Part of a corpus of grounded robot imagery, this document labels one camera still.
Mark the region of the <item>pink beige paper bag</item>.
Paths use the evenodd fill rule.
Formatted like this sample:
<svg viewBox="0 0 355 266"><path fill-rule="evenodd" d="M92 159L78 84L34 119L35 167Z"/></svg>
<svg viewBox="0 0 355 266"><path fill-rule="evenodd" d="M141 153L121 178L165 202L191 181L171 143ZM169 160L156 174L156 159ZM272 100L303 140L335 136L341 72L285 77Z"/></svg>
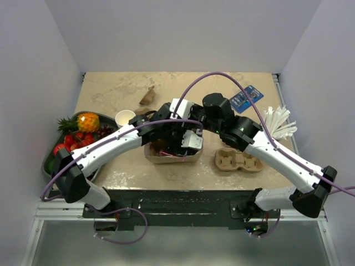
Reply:
<svg viewBox="0 0 355 266"><path fill-rule="evenodd" d="M152 164L169 164L169 163L189 163L197 162L201 155L201 150L185 150L173 151L163 140L157 140L144 145L144 156Z"/></svg>

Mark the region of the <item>single cardboard cup carrier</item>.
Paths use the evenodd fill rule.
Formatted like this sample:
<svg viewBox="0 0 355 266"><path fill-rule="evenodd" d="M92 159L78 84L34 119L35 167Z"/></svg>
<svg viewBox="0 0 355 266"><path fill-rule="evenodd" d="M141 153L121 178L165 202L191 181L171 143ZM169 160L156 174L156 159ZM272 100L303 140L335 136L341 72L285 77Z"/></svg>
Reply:
<svg viewBox="0 0 355 266"><path fill-rule="evenodd" d="M148 88L145 95L139 101L140 105L150 105L153 102L154 97L156 96L156 92L154 89L155 89L154 85L152 85Z"/></svg>

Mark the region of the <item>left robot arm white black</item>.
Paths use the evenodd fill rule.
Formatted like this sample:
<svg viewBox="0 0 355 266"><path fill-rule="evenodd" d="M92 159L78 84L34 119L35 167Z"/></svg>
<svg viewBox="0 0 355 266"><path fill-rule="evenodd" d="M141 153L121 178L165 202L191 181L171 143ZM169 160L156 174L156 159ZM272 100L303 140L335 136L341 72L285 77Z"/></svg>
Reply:
<svg viewBox="0 0 355 266"><path fill-rule="evenodd" d="M201 149L200 126L192 119L193 104L177 99L151 115L135 115L118 130L88 146L55 156L53 181L66 203L84 202L102 217L110 217L115 204L108 192L88 180L95 170L133 149L162 141L174 157L186 158Z"/></svg>

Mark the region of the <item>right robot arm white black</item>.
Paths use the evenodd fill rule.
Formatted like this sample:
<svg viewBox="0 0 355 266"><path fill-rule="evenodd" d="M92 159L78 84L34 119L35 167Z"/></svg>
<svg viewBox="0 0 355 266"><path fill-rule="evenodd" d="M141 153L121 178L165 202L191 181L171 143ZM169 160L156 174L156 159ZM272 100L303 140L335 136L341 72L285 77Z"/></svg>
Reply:
<svg viewBox="0 0 355 266"><path fill-rule="evenodd" d="M220 93L205 96L202 105L193 104L190 119L218 134L226 145L268 164L292 183L291 187L254 190L248 201L239 206L240 211L259 218L272 209L293 208L309 218L319 216L331 191L330 183L337 176L335 168L310 163L269 139L260 124L235 115L229 100Z"/></svg>

